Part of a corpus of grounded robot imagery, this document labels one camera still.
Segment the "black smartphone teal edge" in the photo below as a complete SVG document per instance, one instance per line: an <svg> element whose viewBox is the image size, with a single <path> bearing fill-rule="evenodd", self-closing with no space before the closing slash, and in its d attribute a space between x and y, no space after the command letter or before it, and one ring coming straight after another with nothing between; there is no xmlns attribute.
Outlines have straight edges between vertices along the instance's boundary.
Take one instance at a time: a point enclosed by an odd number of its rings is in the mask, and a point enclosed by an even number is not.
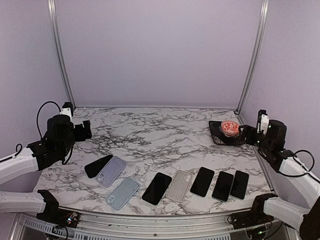
<svg viewBox="0 0 320 240"><path fill-rule="evenodd" d="M201 167L190 188L190 192L194 195L204 198L210 188L215 172L206 167Z"/></svg>

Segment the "black smartphone dark edge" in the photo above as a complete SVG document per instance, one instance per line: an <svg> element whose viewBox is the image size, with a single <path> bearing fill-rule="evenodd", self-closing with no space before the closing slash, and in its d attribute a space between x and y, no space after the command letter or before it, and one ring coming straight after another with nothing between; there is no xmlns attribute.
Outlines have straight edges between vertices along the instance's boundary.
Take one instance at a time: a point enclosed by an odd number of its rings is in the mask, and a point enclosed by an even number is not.
<svg viewBox="0 0 320 240"><path fill-rule="evenodd" d="M158 205L171 182L170 176L158 172L143 193L142 199L154 206Z"/></svg>

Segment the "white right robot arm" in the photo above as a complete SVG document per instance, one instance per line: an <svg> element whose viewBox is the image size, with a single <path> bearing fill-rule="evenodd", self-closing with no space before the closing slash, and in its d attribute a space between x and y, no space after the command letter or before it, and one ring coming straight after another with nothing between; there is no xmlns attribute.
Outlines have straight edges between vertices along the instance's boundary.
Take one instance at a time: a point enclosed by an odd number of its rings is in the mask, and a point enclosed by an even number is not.
<svg viewBox="0 0 320 240"><path fill-rule="evenodd" d="M241 125L239 133L289 184L285 189L278 183L276 193L258 195L250 211L242 216L245 224L258 224L266 217L276 218L295 229L301 239L319 239L320 179L302 163L297 152L285 148L286 125L262 116L256 127Z"/></svg>

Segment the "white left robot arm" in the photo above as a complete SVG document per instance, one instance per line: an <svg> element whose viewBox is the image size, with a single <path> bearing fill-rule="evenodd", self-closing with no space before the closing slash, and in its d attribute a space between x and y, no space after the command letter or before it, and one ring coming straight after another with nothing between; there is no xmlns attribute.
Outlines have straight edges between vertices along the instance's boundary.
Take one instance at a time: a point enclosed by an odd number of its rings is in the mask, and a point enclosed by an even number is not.
<svg viewBox="0 0 320 240"><path fill-rule="evenodd" d="M18 145L16 152L0 160L0 182L4 184L27 173L42 171L57 162L66 165L76 142L92 138L91 122L74 124L68 115L55 115L47 120L47 131L40 140L26 147ZM0 193L1 213L37 213L53 223L63 219L58 200L47 190L37 192Z"/></svg>

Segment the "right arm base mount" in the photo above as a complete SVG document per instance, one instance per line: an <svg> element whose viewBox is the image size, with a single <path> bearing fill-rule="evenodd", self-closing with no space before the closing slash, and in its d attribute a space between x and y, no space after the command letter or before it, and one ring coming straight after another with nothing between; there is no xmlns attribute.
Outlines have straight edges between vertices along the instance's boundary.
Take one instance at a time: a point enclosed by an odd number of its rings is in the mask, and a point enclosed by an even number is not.
<svg viewBox="0 0 320 240"><path fill-rule="evenodd" d="M256 196L250 210L232 213L227 217L227 221L235 230L271 223L274 217L264 213L264 204L266 200L273 197L278 197L278 195L266 193Z"/></svg>

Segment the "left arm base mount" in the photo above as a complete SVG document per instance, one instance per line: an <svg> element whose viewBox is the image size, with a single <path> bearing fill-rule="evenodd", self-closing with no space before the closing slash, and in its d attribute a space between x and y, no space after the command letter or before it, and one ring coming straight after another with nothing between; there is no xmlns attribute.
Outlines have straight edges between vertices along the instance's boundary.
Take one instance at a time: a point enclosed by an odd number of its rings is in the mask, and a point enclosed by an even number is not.
<svg viewBox="0 0 320 240"><path fill-rule="evenodd" d="M57 199L48 190L38 190L45 203L44 210L36 214L36 218L62 227L76 228L79 222L79 213L60 208Z"/></svg>

